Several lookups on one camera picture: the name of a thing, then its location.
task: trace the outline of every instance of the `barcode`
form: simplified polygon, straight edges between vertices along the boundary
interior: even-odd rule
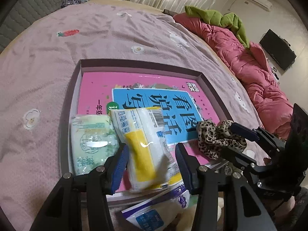
[[[164,127],[165,123],[164,123],[164,116],[163,116],[162,110],[161,109],[151,109],[151,112],[155,118],[155,121],[158,127]]]

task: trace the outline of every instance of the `pink blanket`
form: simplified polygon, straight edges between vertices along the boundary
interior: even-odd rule
[[[189,31],[203,38],[246,89],[267,131],[286,139],[290,131],[293,105],[280,90],[259,44],[250,42],[250,51],[227,28],[190,18],[185,13],[174,17]]]

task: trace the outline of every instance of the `television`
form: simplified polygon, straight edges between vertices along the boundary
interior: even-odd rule
[[[260,40],[261,46],[283,69],[287,70],[294,63],[296,55],[290,49],[290,45],[285,39],[276,35],[272,30],[268,30]]]

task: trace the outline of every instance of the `yellow stripe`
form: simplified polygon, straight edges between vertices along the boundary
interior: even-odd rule
[[[141,143],[147,144],[143,131],[139,129],[128,132],[125,134],[125,138],[132,155],[136,180],[138,182],[154,180],[156,178],[156,172],[149,146],[141,146]]]

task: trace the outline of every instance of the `bed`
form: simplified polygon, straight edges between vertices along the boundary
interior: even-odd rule
[[[79,33],[58,36],[75,29]],[[179,48],[169,31],[189,47]],[[143,46],[144,53],[133,53],[134,45]],[[30,229],[60,177],[58,129],[66,88],[77,62],[91,58],[151,61],[201,71],[234,121],[249,128],[262,125],[241,83],[204,41],[171,16],[121,0],[90,0],[58,10],[34,22],[0,55],[0,206],[17,231]],[[235,100],[235,91],[248,110]],[[23,116],[31,109],[41,114],[37,125],[27,130]],[[250,142],[247,149],[263,165],[266,153]],[[119,210],[110,210],[115,230],[136,230]]]

